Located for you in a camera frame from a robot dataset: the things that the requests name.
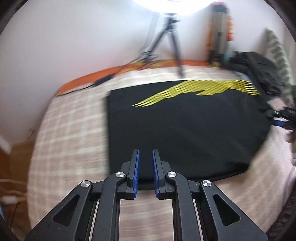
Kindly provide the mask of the black sport pants yellow print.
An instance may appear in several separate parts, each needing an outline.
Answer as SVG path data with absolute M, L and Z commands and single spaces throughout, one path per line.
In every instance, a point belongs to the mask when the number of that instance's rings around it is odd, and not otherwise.
M 152 151 L 188 179 L 245 172 L 264 143 L 270 105 L 249 81 L 169 81 L 112 90 L 106 99 L 112 173 L 140 151 L 139 182 L 150 183 Z

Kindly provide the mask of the stack of dark folded clothes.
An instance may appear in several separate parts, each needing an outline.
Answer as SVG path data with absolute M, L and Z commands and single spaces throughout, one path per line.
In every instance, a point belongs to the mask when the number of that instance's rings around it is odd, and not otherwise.
M 276 65 L 257 52 L 236 52 L 224 66 L 247 75 L 268 97 L 281 97 L 283 94 L 285 82 Z

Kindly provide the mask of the beige plaid blanket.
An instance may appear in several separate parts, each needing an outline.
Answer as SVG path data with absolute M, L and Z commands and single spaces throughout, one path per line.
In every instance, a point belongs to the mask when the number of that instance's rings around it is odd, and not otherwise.
M 113 89 L 178 79 L 174 67 L 129 71 L 98 87 L 55 97 L 43 118 L 31 158 L 28 212 L 35 226 L 83 180 L 108 175 L 104 98 Z M 287 131 L 272 127 L 249 170 L 216 182 L 263 231 L 278 218 L 295 184 Z M 172 240 L 171 202 L 139 191 L 120 205 L 120 240 Z

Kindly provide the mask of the black tripod stand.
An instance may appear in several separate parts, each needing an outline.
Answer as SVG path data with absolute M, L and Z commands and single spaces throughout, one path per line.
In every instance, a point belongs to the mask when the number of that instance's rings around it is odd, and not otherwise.
M 169 53 L 171 54 L 175 64 L 177 66 L 177 73 L 180 78 L 185 77 L 185 73 L 183 70 L 183 64 L 181 60 L 181 52 L 180 46 L 177 38 L 177 23 L 180 22 L 177 19 L 177 15 L 175 13 L 167 13 L 165 14 L 165 21 L 163 29 L 158 33 L 155 40 L 152 40 L 152 43 L 148 45 L 148 49 L 144 50 L 140 54 L 139 61 L 144 63 L 144 65 L 148 65 L 150 62 L 155 60 L 156 51 L 159 49 L 159 46 L 166 39 L 169 44 Z

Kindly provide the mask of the hanging items on wall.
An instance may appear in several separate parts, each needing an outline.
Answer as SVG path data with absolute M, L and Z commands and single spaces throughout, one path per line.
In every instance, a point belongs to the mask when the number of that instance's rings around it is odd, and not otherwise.
M 219 67 L 230 58 L 230 42 L 234 40 L 233 20 L 224 2 L 210 4 L 210 27 L 208 33 L 208 64 Z

